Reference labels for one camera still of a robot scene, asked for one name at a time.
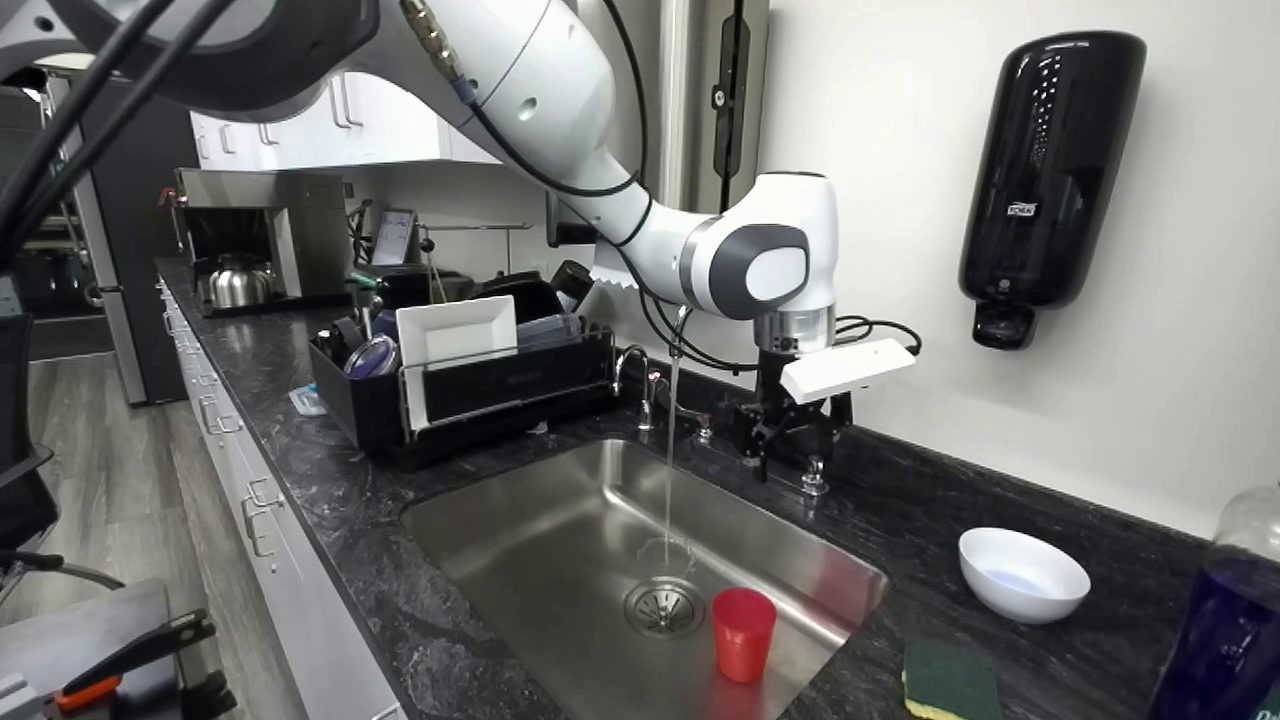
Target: black soap dispenser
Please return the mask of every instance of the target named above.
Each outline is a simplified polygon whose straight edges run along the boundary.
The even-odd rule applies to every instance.
[[[1038,306],[1079,292],[1144,54],[1126,30],[1069,30],[1005,58],[960,259],[978,345],[1026,348]]]

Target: black granite countertop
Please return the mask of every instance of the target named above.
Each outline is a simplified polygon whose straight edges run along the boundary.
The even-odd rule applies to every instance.
[[[636,417],[565,424],[419,471],[374,466],[328,417],[295,417],[288,401],[288,389],[312,379],[307,335],[336,306],[203,320],[188,271],[165,264],[160,275],[278,466],[403,710],[559,717],[461,588],[413,548],[400,513],[601,436],[633,436]],[[1005,717],[1144,717],[1181,629],[1199,539],[872,433],[849,433],[833,463],[833,490],[815,513],[760,484],[729,447],[685,445],[680,461],[890,571],[883,608],[796,694],[790,717],[903,717],[901,654],[914,639],[982,646],[996,663]],[[958,564],[958,539],[978,522],[1026,526],[1069,548],[1093,571],[1093,595],[1047,629],[991,616]]]

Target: stainless steel sink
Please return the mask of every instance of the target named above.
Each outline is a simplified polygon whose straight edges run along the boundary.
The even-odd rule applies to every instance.
[[[626,438],[415,502],[403,522],[587,720],[779,717],[890,588],[880,569]],[[718,676],[708,603],[738,584],[779,608],[760,688]]]

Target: white bowl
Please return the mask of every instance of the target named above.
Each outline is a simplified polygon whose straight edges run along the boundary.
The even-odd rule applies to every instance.
[[[1093,588],[1069,552],[1008,526],[964,532],[960,571],[996,616],[1015,625],[1065,618]]]

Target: sink drain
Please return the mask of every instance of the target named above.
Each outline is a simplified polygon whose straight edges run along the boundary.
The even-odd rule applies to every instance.
[[[706,625],[706,598],[680,575],[653,575],[626,595],[626,616],[641,631],[685,636]]]

